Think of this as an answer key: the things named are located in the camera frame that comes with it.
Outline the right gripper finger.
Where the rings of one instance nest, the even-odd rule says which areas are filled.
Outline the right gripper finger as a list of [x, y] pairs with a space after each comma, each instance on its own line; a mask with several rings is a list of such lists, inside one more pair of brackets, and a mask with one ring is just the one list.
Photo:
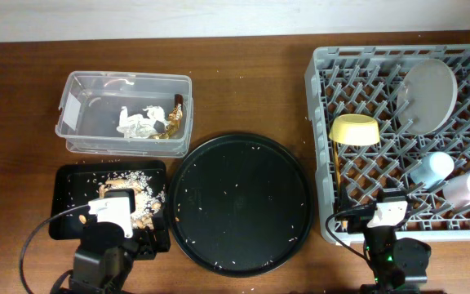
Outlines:
[[396, 179], [387, 178], [386, 184], [384, 186], [385, 189], [388, 190], [402, 190], [402, 186]]
[[348, 210], [352, 204], [345, 183], [341, 182], [339, 184], [338, 193], [338, 212]]

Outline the rice and peanut shells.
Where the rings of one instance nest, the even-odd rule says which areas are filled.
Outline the rice and peanut shells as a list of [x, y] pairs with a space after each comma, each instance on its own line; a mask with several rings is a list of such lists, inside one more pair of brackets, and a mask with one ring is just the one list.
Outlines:
[[142, 171], [129, 171], [118, 176], [108, 176], [106, 180], [98, 182], [98, 198], [103, 198], [104, 193], [112, 189], [133, 189], [135, 191], [136, 209], [131, 213], [133, 229], [154, 229], [153, 214], [156, 213], [165, 202], [165, 192], [155, 195], [149, 185], [151, 176], [146, 176]]

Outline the blue cup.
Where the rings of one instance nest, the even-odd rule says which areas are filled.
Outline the blue cup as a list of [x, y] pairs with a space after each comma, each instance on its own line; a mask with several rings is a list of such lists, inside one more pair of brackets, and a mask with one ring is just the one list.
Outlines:
[[423, 183], [428, 189], [442, 182], [454, 170], [453, 158], [444, 152], [427, 154], [421, 159], [421, 164], [410, 173], [415, 184]]

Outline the yellow bowl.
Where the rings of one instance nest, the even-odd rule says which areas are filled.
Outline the yellow bowl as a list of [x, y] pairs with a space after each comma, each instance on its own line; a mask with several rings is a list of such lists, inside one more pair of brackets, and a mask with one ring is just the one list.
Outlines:
[[379, 124], [364, 114], [343, 114], [334, 120], [329, 138], [342, 145], [375, 145], [380, 141]]

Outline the pink cup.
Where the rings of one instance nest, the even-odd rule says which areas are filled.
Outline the pink cup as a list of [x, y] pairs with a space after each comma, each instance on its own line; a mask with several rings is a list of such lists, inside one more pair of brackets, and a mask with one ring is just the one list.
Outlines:
[[470, 205], [470, 173], [449, 180], [443, 189], [443, 195], [454, 207]]

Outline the white tissue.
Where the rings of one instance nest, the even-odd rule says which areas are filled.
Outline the white tissue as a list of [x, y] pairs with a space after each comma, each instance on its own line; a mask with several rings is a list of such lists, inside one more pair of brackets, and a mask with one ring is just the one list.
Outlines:
[[162, 107], [150, 105], [143, 111], [145, 114], [129, 115], [128, 108], [122, 106], [116, 130], [122, 133], [125, 138], [134, 139], [148, 139], [166, 131], [169, 122], [166, 120]]

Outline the grey plate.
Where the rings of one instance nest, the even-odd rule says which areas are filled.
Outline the grey plate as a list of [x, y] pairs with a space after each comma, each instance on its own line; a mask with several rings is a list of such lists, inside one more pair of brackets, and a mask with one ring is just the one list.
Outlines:
[[440, 128], [454, 110], [458, 85], [453, 71], [441, 60], [424, 60], [404, 77], [397, 94], [397, 119], [411, 135]]

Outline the gold brown snack wrapper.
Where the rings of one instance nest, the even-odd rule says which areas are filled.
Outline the gold brown snack wrapper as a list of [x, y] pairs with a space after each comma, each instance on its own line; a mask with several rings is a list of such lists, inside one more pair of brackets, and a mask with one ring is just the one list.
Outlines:
[[180, 122], [183, 117], [183, 96], [181, 94], [175, 94], [175, 107], [168, 115], [166, 123], [157, 120], [153, 125], [153, 128], [157, 132], [152, 136], [153, 139], [169, 139], [172, 137], [180, 128]]

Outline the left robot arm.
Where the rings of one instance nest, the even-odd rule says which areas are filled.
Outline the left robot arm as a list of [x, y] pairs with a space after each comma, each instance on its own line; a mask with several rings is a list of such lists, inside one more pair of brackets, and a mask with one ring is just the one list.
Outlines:
[[131, 213], [133, 189], [115, 189], [88, 203], [90, 220], [82, 227], [73, 268], [52, 286], [52, 293], [121, 293], [135, 261], [148, 261], [171, 247], [166, 207], [161, 205], [152, 225], [135, 229]]

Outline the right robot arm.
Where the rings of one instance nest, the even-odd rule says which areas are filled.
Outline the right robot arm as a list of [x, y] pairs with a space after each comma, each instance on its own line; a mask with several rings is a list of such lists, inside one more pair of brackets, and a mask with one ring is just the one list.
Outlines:
[[353, 206], [345, 184], [339, 186], [339, 215], [349, 234], [362, 234], [362, 255], [375, 282], [363, 284], [361, 293], [419, 293], [428, 281], [426, 269], [431, 247], [414, 238], [398, 238], [407, 222], [411, 200], [407, 192], [388, 180], [375, 200]]

